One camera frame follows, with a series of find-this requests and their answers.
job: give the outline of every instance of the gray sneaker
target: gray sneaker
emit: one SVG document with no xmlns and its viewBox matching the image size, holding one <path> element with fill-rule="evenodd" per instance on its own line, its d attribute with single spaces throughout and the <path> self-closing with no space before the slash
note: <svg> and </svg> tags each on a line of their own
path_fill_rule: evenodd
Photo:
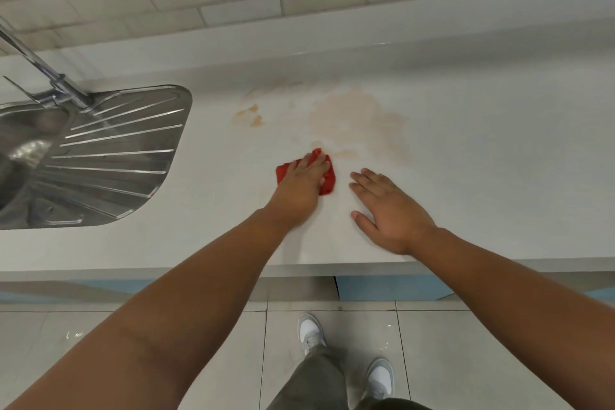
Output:
<svg viewBox="0 0 615 410">
<path fill-rule="evenodd" d="M 303 313 L 297 323 L 297 336 L 299 342 L 303 346 L 303 352 L 306 355 L 312 351 L 314 347 L 322 345 L 326 347 L 325 334 L 316 318 L 309 313 Z"/>
<path fill-rule="evenodd" d="M 395 392 L 395 376 L 389 360 L 377 358 L 367 369 L 365 377 L 365 395 L 382 400 L 393 397 Z"/>
</svg>

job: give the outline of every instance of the red cloth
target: red cloth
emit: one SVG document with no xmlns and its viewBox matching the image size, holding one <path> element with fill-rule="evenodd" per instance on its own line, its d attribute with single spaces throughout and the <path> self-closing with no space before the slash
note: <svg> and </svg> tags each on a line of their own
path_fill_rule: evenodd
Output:
<svg viewBox="0 0 615 410">
<path fill-rule="evenodd" d="M 315 150 L 313 150 L 312 155 L 310 156 L 310 159 L 309 159 L 309 163 L 311 164 L 312 162 L 314 162 L 316 160 L 316 157 L 321 153 L 322 153 L 322 149 L 320 148 L 316 148 Z M 325 161 L 331 163 L 331 158 L 329 157 L 328 154 L 327 154 L 327 157 L 325 157 Z M 281 166 L 278 166 L 275 169 L 275 174 L 277 176 L 278 185 L 280 184 L 282 179 L 286 176 L 286 172 L 288 172 L 288 167 L 291 164 L 292 163 L 287 162 L 286 164 L 282 164 Z M 325 172 L 325 183 L 323 183 L 322 186 L 320 187 L 320 195 L 328 195 L 329 193 L 333 191 L 334 186 L 335 186 L 335 172 L 333 172 L 333 163 L 332 163 L 331 166 L 329 167 L 329 170 Z"/>
</svg>

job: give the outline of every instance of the white countertop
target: white countertop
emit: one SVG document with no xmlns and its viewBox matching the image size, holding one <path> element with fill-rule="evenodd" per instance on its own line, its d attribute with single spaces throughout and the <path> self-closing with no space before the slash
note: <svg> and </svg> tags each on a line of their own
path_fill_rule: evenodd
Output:
<svg viewBox="0 0 615 410">
<path fill-rule="evenodd" d="M 263 275 L 425 272 L 351 221 L 360 204 L 348 174 L 364 166 L 504 256 L 540 270 L 615 270 L 615 51 L 401 69 L 407 49 L 387 49 L 92 83 L 193 92 L 170 173 L 117 222 L 0 231 L 0 280 L 158 276 L 262 207 L 275 167 L 314 147 L 332 156 L 335 191 Z M 382 68 L 385 57 L 395 69 Z"/>
</svg>

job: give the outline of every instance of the stainless steel sink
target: stainless steel sink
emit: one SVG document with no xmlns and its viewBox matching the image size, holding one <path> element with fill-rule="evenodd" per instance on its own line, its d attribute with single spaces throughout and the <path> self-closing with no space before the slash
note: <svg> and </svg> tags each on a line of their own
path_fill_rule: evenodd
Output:
<svg viewBox="0 0 615 410">
<path fill-rule="evenodd" d="M 180 86 L 0 105 L 0 230 L 97 226 L 126 217 L 165 180 L 192 105 Z"/>
</svg>

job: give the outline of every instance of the tiled floor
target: tiled floor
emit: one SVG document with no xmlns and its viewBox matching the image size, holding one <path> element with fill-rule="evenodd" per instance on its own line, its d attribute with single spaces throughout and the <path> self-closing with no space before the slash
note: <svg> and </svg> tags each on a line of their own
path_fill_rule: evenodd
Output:
<svg viewBox="0 0 615 410">
<path fill-rule="evenodd" d="M 0 312 L 0 408 L 106 318 L 113 305 L 52 308 L 0 305 L 0 311 L 8 310 Z M 393 364 L 396 395 L 411 395 L 434 410 L 571 408 L 460 302 L 258 302 L 248 305 L 180 409 L 265 409 L 302 359 L 296 321 L 303 311 L 319 319 L 329 345 L 343 349 L 351 407 L 365 367 L 380 355 Z"/>
</svg>

